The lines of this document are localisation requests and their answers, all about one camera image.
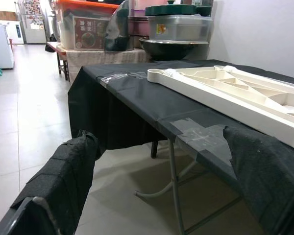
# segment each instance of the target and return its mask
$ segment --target wooden table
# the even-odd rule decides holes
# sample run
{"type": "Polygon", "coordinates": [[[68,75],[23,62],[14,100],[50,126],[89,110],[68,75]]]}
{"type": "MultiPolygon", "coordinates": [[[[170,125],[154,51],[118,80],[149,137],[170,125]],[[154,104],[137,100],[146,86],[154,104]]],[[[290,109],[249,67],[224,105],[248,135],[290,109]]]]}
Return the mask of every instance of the wooden table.
{"type": "Polygon", "coordinates": [[[70,81],[69,66],[68,66],[66,51],[61,47],[61,44],[58,42],[47,42],[47,45],[51,47],[53,50],[55,50],[55,52],[57,52],[59,74],[61,74],[61,71],[62,71],[64,73],[65,80],[70,81]]]}

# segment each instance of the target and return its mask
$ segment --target gray metal stand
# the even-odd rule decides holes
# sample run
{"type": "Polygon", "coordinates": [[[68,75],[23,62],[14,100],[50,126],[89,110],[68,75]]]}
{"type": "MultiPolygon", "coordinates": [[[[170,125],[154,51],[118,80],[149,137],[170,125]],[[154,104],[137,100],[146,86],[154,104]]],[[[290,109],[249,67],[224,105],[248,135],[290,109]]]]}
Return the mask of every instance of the gray metal stand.
{"type": "Polygon", "coordinates": [[[169,150],[170,150],[170,166],[171,166],[171,182],[168,183],[162,190],[156,193],[142,193],[142,192],[136,192],[137,196],[143,197],[143,198],[153,198],[153,197],[158,197],[164,194],[165,192],[169,191],[171,188],[173,189],[173,198],[174,198],[174,207],[175,207],[175,213],[178,221],[178,227],[179,227],[179,232],[181,235],[188,235],[198,229],[199,227],[203,226],[210,220],[214,219],[215,217],[219,216],[221,213],[225,212],[227,209],[231,208],[235,204],[241,201],[241,197],[238,197],[228,203],[227,205],[223,206],[216,212],[212,213],[211,215],[207,216],[203,220],[199,221],[198,223],[194,224],[193,226],[189,227],[188,229],[184,229],[184,223],[183,223],[183,218],[182,218],[182,212],[181,212],[181,206],[180,206],[180,199],[179,199],[179,194],[178,194],[178,187],[179,185],[185,184],[189,182],[190,180],[193,180],[197,177],[200,177],[208,171],[203,171],[200,172],[192,177],[187,178],[186,180],[181,180],[183,176],[185,176],[196,164],[196,161],[193,161],[190,163],[187,167],[185,167],[179,175],[176,173],[176,165],[175,165],[175,155],[174,155],[174,141],[169,139],[169,150]]]}

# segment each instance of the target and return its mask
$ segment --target white plastic tray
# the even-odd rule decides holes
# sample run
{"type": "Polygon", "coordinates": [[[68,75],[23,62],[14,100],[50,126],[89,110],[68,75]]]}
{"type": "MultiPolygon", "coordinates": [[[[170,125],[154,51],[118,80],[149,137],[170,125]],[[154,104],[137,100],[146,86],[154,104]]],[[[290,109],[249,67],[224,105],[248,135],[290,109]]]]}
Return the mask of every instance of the white plastic tray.
{"type": "Polygon", "coordinates": [[[294,87],[232,66],[148,70],[162,84],[294,148],[294,87]]]}

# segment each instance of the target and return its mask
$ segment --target green pot lid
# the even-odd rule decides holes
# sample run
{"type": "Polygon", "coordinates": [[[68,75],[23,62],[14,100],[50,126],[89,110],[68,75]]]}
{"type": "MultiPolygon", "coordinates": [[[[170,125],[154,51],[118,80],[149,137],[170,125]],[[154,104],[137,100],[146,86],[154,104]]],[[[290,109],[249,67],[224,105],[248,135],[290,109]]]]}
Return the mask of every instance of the green pot lid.
{"type": "Polygon", "coordinates": [[[165,15],[194,15],[196,6],[186,4],[169,4],[160,6],[146,7],[146,16],[165,16],[165,15]]]}

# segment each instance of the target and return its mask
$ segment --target black fabric cover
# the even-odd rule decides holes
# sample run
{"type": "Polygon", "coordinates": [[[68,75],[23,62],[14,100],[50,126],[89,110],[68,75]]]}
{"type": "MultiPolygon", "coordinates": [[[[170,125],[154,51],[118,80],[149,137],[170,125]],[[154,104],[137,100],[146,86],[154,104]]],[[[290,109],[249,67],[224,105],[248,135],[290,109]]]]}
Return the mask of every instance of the black fabric cover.
{"type": "Polygon", "coordinates": [[[60,145],[46,165],[26,184],[11,208],[26,197],[42,197],[53,223],[64,235],[74,234],[93,180],[98,153],[97,138],[86,131],[60,145]]]}
{"type": "Polygon", "coordinates": [[[232,166],[252,213],[269,234],[294,220],[294,149],[254,130],[226,127],[232,166]]]}

